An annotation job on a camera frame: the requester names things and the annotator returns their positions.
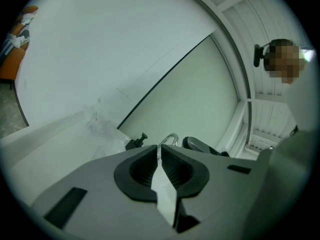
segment grey machine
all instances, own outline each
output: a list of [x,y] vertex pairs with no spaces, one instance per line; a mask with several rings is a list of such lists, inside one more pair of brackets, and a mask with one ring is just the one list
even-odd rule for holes
[[[297,134],[257,160],[162,145],[162,167],[176,189],[173,226],[151,190],[157,146],[132,148],[90,161],[45,190],[32,210],[76,239],[253,239],[277,222],[303,189],[315,135]],[[295,153],[288,153],[288,145]]]

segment white wall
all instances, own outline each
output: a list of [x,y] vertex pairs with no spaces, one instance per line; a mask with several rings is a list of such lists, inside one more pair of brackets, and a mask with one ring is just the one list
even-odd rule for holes
[[176,133],[180,147],[183,138],[191,136],[215,148],[237,104],[227,65],[207,37],[152,90],[120,130],[132,139],[144,132],[145,145],[157,145]]
[[124,152],[127,140],[116,128],[105,134],[92,132],[80,112],[1,139],[2,162],[13,165],[3,170],[15,196],[30,206],[43,191],[99,153],[104,157]]
[[30,125],[100,101],[118,125],[150,88],[215,30],[193,0],[34,0],[15,81]]

